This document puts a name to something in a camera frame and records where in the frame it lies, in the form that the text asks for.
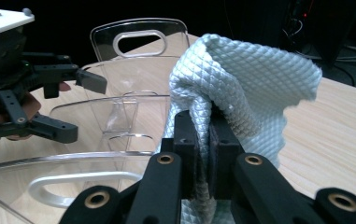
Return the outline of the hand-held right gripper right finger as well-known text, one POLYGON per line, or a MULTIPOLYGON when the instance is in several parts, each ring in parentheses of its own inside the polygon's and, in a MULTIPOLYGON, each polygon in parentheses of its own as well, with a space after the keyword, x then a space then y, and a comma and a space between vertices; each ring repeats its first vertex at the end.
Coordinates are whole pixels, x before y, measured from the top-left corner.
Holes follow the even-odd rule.
POLYGON ((217 200, 230 200, 235 183, 235 161, 242 152, 242 146, 218 108, 211 112, 209 152, 210 196, 217 200))

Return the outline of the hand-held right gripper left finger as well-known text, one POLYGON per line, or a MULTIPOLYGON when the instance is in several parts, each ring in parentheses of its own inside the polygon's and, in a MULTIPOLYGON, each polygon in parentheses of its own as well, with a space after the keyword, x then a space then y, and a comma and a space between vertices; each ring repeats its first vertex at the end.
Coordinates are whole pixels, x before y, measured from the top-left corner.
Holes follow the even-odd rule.
POLYGON ((182 160, 182 198, 196 197, 197 161, 199 149, 197 133, 188 110, 178 112, 174 118, 174 152, 182 160))

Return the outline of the clear acrylic divided organizer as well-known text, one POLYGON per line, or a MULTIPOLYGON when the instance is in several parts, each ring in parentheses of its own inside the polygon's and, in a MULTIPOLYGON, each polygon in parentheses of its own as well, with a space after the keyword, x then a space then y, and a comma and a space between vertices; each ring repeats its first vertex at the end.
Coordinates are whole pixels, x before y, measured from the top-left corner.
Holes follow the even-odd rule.
POLYGON ((169 75, 190 45, 186 25, 117 21, 94 28, 90 39, 97 60, 83 69, 104 78, 106 90, 86 81, 41 102, 42 114, 77 126, 73 143, 0 141, 0 224, 58 224, 85 189, 133 185, 160 145, 169 75))

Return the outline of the light blue textured cloth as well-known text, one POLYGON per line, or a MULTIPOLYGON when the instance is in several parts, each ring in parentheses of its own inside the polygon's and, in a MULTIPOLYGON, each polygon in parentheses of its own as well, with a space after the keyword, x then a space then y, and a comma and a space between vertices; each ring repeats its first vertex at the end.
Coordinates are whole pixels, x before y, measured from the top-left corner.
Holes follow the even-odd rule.
POLYGON ((285 145, 284 111, 314 100, 321 78, 317 65, 295 53, 203 35, 170 73, 164 137, 173 136, 176 114, 189 111, 199 140, 199 170, 205 172, 211 108, 217 106, 245 151, 278 165, 278 153, 285 145))

